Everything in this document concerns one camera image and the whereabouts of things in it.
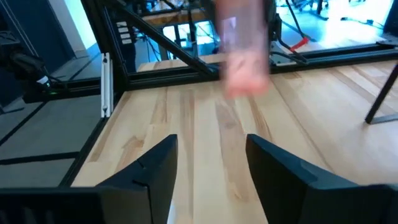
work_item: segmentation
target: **equipment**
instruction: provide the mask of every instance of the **equipment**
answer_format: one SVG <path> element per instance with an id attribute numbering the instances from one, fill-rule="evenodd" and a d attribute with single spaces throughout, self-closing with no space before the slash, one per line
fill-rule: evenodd
<path id="1" fill-rule="evenodd" d="M 204 2 L 213 1 L 200 0 L 203 10 L 207 18 L 213 21 L 211 16 L 215 18 L 215 7 L 208 7 L 204 5 Z M 159 32 L 158 27 L 154 27 L 150 24 L 150 21 L 143 15 L 134 13 L 131 9 L 131 1 L 123 0 L 81 0 L 81 3 L 86 11 L 86 15 L 90 22 L 93 33 L 96 37 L 98 47 L 100 51 L 105 54 L 109 53 L 113 60 L 113 74 L 114 74 L 114 91 L 121 94 L 128 90 L 137 90 L 143 88 L 153 88 L 160 86 L 170 86 L 187 83 L 197 82 L 208 82 L 219 80 L 220 76 L 218 73 L 218 63 L 207 64 L 200 60 L 198 57 L 194 57 L 184 51 L 178 44 L 168 39 L 163 33 Z M 281 33 L 282 21 L 278 18 L 276 13 L 273 13 L 272 4 L 275 2 L 269 2 L 270 15 L 274 15 L 273 22 L 270 19 L 268 25 L 274 26 L 269 29 L 271 33 L 269 40 L 270 42 L 270 61 L 271 63 L 271 74 L 285 73 L 285 72 L 296 72 L 298 70 L 309 70 L 314 68 L 325 68 L 339 65 L 351 65 L 353 63 L 366 63 L 381 60 L 393 60 L 398 57 L 398 51 L 393 46 L 379 45 L 379 44 L 368 44 L 359 45 L 352 47 L 343 47 L 337 49 L 327 50 L 314 50 L 311 52 L 303 52 L 298 54 L 295 48 L 304 44 L 308 39 L 302 39 L 298 44 L 294 46 L 284 45 Z M 127 24 L 131 24 L 143 35 L 147 36 L 154 42 L 157 42 L 160 47 L 160 53 L 167 55 L 166 52 L 170 52 L 173 56 L 178 58 L 187 64 L 187 67 L 181 68 L 168 68 L 161 70 L 151 70 L 146 72 L 131 73 L 127 70 L 126 62 L 120 55 L 117 47 L 116 36 L 111 32 L 111 24 L 109 23 L 111 18 L 109 11 L 113 11 L 118 15 L 120 20 L 126 21 Z M 173 21 L 187 21 L 188 10 L 186 5 L 182 4 L 178 9 L 168 9 L 159 12 L 149 12 L 152 17 L 154 15 L 166 14 L 174 15 L 170 21 L 165 21 L 166 24 L 171 24 Z M 291 54 L 286 54 L 279 46 L 284 46 L 290 50 L 293 50 Z M 90 95 L 100 94 L 100 78 L 90 78 L 86 80 L 73 80 L 67 82 L 67 91 L 65 86 L 58 85 L 58 82 L 53 83 L 53 92 L 49 94 L 25 94 L 24 100 L 27 103 L 33 103 L 38 101 L 58 100 L 64 98 L 82 97 Z"/>
<path id="2" fill-rule="evenodd" d="M 13 72 L 26 92 L 51 92 L 52 82 L 45 75 L 43 60 L 26 54 L 20 41 L 9 30 L 0 32 L 0 66 Z"/>
<path id="3" fill-rule="evenodd" d="M 0 189 L 0 223 L 166 224 L 177 154 L 170 135 L 96 187 Z"/>
<path id="4" fill-rule="evenodd" d="M 269 224 L 398 223 L 398 185 L 360 186 L 248 134 L 251 177 Z"/>

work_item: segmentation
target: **wooden table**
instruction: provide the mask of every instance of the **wooden table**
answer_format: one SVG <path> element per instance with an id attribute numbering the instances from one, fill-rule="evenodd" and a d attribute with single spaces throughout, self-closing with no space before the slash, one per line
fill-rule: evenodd
<path id="1" fill-rule="evenodd" d="M 168 0 L 175 6 L 181 6 L 183 0 Z M 166 3 L 163 1 L 159 1 L 159 3 L 152 9 L 152 11 L 161 11 L 165 9 L 171 9 Z M 200 9 L 191 10 L 192 12 L 192 20 L 193 21 L 204 21 L 206 20 L 206 16 Z M 154 16 L 145 16 L 143 17 L 145 21 L 152 24 L 153 26 L 164 26 L 165 24 L 181 24 L 188 22 L 188 11 L 182 10 L 180 12 L 170 12 L 165 14 L 159 14 Z"/>
<path id="2" fill-rule="evenodd" d="M 73 186 L 98 184 L 173 133 L 178 134 L 173 224 L 266 223 L 246 162 L 247 133 L 359 184 L 398 182 L 397 123 L 363 123 L 394 64 L 274 75 L 267 94 L 235 100 L 223 96 L 219 82 L 126 92 Z M 380 113 L 395 111 L 398 88 Z"/>

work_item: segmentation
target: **black cable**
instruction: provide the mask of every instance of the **black cable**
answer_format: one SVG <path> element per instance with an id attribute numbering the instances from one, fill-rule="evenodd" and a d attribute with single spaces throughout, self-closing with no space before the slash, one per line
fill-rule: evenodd
<path id="1" fill-rule="evenodd" d="M 66 91 L 69 91 L 68 82 L 63 82 L 59 78 L 55 78 L 50 75 L 48 76 L 48 78 L 51 80 L 55 80 L 58 84 L 63 85 L 63 87 Z"/>
<path id="2" fill-rule="evenodd" d="M 301 37 L 305 38 L 305 35 L 304 35 L 303 31 L 300 28 L 299 22 L 297 21 L 296 15 L 294 14 L 294 11 L 292 9 L 292 6 L 289 3 L 289 0 L 286 0 L 286 4 L 287 4 L 287 7 L 289 8 L 290 13 L 292 13 L 293 20 L 296 23 L 297 29 L 300 32 Z"/>
<path id="3" fill-rule="evenodd" d="M 208 37 L 212 38 L 214 42 L 217 42 L 217 40 L 214 38 L 214 36 L 211 36 L 209 33 L 207 33 L 204 28 L 202 28 L 201 26 L 198 26 L 199 29 L 201 29 Z"/>
<path id="4" fill-rule="evenodd" d="M 160 55 L 160 53 L 159 52 L 157 52 L 156 50 L 155 50 L 155 48 L 154 48 L 154 46 L 152 45 L 152 43 L 150 42 L 150 39 L 148 38 L 147 39 L 147 43 L 150 45 L 150 47 L 152 48 L 152 51 L 154 52 L 154 55 L 155 55 L 155 57 L 156 57 L 156 60 L 159 62 L 160 60 L 159 60 L 159 58 L 157 57 L 157 53 Z"/>
<path id="5" fill-rule="evenodd" d="M 163 1 L 171 9 L 176 9 L 176 7 L 171 2 L 169 2 L 168 0 L 161 0 L 161 1 Z"/>
<path id="6" fill-rule="evenodd" d="M 148 45 L 148 41 L 146 42 L 146 44 L 147 44 L 148 62 L 150 62 L 150 57 L 149 57 L 149 45 Z"/>
<path id="7" fill-rule="evenodd" d="M 152 12 L 152 10 L 154 10 L 154 8 L 157 6 L 157 4 L 154 5 L 154 7 L 150 8 L 150 11 Z"/>
<path id="8" fill-rule="evenodd" d="M 302 55 L 300 55 L 299 53 L 297 53 L 295 50 L 292 50 L 289 45 L 287 45 L 285 42 L 283 42 L 283 40 L 278 37 L 278 41 L 281 44 L 281 46 L 285 47 L 286 49 L 288 49 L 289 51 L 291 51 L 297 58 L 299 58 L 299 60 L 301 60 L 301 63 L 306 63 L 307 59 L 305 59 L 305 57 L 303 57 Z"/>

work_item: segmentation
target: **floor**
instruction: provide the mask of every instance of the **floor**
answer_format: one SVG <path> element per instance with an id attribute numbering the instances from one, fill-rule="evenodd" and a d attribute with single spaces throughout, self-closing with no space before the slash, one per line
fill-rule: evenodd
<path id="1" fill-rule="evenodd" d="M 395 64 L 273 75 L 266 94 L 233 100 L 219 82 L 126 92 L 73 185 L 96 185 L 178 134 L 168 223 L 266 223 L 245 160 L 247 133 L 358 184 L 396 183 L 397 123 L 364 123 Z M 379 114 L 397 111 L 398 83 Z"/>

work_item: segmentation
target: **office chair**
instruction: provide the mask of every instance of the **office chair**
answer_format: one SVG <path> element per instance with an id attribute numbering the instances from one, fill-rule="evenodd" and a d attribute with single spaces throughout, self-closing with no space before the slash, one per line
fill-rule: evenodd
<path id="1" fill-rule="evenodd" d="M 315 0 L 294 1 L 294 6 L 298 8 L 298 10 L 301 12 L 303 11 L 303 8 L 305 8 L 305 6 L 307 5 L 310 5 L 310 7 L 312 7 L 314 2 Z M 326 3 L 325 7 L 329 7 L 329 2 L 328 1 L 324 2 Z"/>

